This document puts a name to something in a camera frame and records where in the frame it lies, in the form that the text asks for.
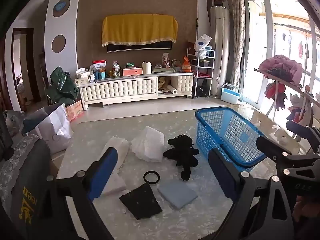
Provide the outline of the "dark chair with yellow print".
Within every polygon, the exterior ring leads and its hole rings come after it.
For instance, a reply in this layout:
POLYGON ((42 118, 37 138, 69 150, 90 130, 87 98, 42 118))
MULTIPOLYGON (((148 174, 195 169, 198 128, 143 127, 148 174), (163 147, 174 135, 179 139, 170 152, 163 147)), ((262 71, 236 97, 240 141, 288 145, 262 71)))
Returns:
POLYGON ((23 137, 1 168, 1 203, 13 226, 25 238, 37 236, 40 206, 46 194, 51 155, 36 135, 23 137))

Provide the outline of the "yellow cloth tv cover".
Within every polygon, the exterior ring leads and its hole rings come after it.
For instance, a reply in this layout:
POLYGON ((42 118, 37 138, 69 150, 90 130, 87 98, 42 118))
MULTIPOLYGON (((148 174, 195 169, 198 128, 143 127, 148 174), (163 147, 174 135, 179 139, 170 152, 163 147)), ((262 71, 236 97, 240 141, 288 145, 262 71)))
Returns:
POLYGON ((175 43, 178 22, 174 16, 160 14, 120 14, 104 18, 101 45, 140 46, 157 42, 175 43))

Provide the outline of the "white standing air conditioner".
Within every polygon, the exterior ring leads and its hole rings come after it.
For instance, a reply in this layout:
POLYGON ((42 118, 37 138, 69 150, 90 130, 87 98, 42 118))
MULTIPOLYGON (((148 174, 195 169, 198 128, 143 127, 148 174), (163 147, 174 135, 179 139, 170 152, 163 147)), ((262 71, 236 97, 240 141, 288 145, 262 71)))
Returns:
POLYGON ((229 57, 229 10, 222 6, 210 9, 210 36, 214 53, 214 68, 210 93, 220 96, 227 75, 229 57))

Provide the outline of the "black television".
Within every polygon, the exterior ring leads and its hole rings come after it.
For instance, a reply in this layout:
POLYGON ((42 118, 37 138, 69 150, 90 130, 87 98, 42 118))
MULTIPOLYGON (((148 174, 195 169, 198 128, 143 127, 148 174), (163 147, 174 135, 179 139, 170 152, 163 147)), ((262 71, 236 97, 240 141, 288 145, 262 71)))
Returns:
POLYGON ((119 52, 119 51, 131 51, 131 50, 165 50, 172 49, 173 42, 172 41, 161 41, 155 42, 151 44, 143 44, 143 45, 114 45, 108 44, 106 46, 106 51, 108 53, 119 52))

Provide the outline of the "light blue folded cloth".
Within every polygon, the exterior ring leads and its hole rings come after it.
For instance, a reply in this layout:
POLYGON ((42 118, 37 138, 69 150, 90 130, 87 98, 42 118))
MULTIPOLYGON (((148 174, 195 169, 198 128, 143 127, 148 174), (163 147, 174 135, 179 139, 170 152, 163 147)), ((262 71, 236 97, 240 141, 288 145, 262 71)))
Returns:
POLYGON ((190 204, 197 193, 180 180, 168 180, 157 187, 160 195, 176 210, 190 204))

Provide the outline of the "white waffle cloth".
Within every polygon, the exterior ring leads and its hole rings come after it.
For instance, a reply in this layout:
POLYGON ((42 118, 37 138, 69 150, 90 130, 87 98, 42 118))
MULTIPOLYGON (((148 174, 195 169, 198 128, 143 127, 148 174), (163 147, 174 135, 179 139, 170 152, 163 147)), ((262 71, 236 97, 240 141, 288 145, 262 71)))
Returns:
POLYGON ((131 141, 131 151, 144 161, 161 163, 164 152, 164 134, 150 126, 131 141))

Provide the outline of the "pink drawer box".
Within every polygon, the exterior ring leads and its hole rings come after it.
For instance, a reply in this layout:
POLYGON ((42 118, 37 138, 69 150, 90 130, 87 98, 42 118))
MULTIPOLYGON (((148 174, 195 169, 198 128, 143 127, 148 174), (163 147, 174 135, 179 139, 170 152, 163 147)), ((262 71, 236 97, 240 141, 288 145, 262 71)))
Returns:
POLYGON ((123 72, 123 76, 142 75, 143 74, 143 68, 142 67, 124 68, 122 70, 122 72, 123 72))

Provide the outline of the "white metal shelf rack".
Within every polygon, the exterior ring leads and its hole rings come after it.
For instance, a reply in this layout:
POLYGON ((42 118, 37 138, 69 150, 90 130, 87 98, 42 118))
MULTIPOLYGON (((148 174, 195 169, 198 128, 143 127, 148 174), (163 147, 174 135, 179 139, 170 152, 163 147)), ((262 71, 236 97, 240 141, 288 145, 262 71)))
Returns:
POLYGON ((209 98, 213 80, 215 50, 212 46, 206 46, 196 55, 195 49, 189 46, 187 57, 193 72, 193 99, 198 97, 209 98))

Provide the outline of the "black scouring pad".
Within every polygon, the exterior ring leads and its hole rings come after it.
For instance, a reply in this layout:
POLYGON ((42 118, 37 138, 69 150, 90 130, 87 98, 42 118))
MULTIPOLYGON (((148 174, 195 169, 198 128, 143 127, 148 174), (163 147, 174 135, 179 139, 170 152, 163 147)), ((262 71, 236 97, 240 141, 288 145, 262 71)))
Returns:
POLYGON ((152 188, 144 183, 138 188, 119 197, 119 200, 132 213, 136 220, 151 218, 162 212, 152 188))

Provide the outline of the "red white snack bag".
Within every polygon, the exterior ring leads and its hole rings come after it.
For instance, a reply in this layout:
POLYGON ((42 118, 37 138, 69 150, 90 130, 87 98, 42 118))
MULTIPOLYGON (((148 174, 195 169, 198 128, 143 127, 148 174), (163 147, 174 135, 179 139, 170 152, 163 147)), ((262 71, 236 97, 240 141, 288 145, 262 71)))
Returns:
POLYGON ((106 63, 106 60, 95 60, 92 64, 95 69, 100 70, 106 67, 106 63))

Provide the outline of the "cream plastic jug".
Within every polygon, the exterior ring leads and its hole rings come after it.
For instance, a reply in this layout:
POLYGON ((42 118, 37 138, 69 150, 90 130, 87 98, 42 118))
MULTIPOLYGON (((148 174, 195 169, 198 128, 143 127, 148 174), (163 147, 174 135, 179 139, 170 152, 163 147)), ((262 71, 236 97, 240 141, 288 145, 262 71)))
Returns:
POLYGON ((152 73, 152 64, 151 62, 142 62, 143 74, 151 74, 152 73))

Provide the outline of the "light blue storage box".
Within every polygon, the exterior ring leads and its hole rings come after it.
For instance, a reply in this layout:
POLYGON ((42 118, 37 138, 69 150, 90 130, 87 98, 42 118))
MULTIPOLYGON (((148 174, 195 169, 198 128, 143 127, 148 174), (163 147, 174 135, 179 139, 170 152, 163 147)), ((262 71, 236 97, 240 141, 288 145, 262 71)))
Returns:
POLYGON ((225 83, 221 89, 221 100, 233 105, 236 105, 239 99, 242 97, 242 89, 225 83))

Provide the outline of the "patterned curtain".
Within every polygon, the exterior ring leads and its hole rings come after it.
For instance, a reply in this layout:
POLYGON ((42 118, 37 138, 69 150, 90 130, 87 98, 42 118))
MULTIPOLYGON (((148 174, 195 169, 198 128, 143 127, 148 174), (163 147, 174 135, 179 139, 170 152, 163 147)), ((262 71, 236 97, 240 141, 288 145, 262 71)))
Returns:
POLYGON ((233 20, 233 68, 231 82, 240 85, 241 59, 245 45, 245 0, 228 0, 233 20))

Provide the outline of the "white gauze cloth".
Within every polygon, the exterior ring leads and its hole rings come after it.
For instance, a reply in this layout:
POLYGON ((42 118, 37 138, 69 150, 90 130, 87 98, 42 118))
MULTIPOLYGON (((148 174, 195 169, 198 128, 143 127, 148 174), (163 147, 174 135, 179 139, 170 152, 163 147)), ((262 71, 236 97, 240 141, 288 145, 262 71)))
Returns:
POLYGON ((127 153, 129 151, 130 148, 130 143, 125 139, 125 138, 119 138, 119 137, 112 137, 104 146, 100 157, 103 156, 103 154, 106 152, 106 150, 112 147, 114 149, 116 149, 117 154, 118 154, 118 160, 117 160, 117 164, 115 165, 114 169, 113 169, 113 173, 118 173, 119 169, 121 168, 127 153))

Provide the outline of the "black plush toy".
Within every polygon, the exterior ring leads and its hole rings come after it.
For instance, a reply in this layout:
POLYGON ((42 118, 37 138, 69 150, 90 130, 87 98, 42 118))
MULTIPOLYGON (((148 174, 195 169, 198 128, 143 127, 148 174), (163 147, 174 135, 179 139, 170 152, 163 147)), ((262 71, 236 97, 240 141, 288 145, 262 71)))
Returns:
POLYGON ((191 169, 199 164, 195 157, 199 154, 199 149, 193 148, 192 138, 185 134, 169 139, 168 144, 171 148, 163 153, 163 157, 176 161, 176 165, 182 167, 181 179, 188 181, 191 169))

